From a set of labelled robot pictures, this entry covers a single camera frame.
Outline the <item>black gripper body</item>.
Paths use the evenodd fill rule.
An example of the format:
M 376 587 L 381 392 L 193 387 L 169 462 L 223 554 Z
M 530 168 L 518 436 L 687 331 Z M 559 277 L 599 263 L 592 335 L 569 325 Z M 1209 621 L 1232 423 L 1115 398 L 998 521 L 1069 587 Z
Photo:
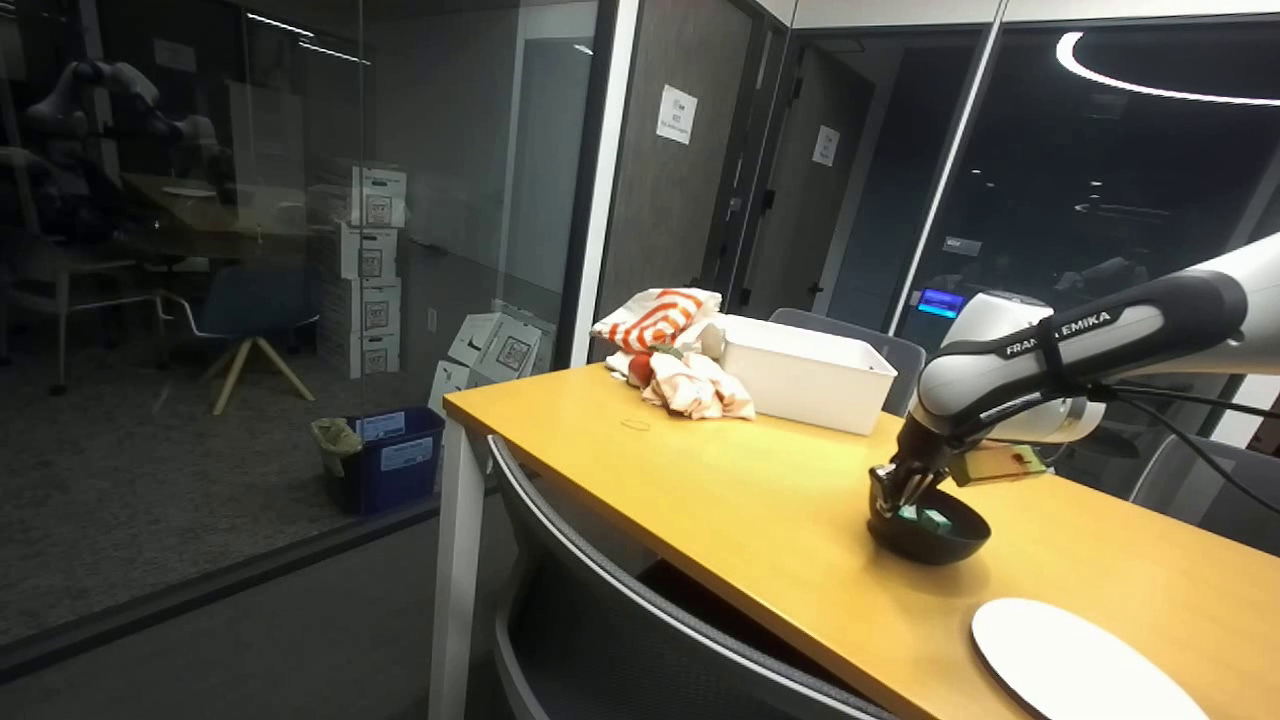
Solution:
M 965 462 L 969 444 L 933 430 L 916 415 L 907 415 L 895 430 L 895 452 L 887 462 L 887 494 L 893 500 L 929 500 L 940 478 L 948 478 Z

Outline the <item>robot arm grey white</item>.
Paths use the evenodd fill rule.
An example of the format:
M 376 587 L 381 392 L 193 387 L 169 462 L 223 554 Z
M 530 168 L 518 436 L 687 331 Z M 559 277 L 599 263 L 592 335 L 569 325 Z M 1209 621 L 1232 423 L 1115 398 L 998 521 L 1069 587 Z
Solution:
M 1280 235 L 1149 284 L 944 346 L 916 385 L 872 512 L 925 503 L 951 458 L 998 419 L 1150 371 L 1270 371 L 1280 361 Z

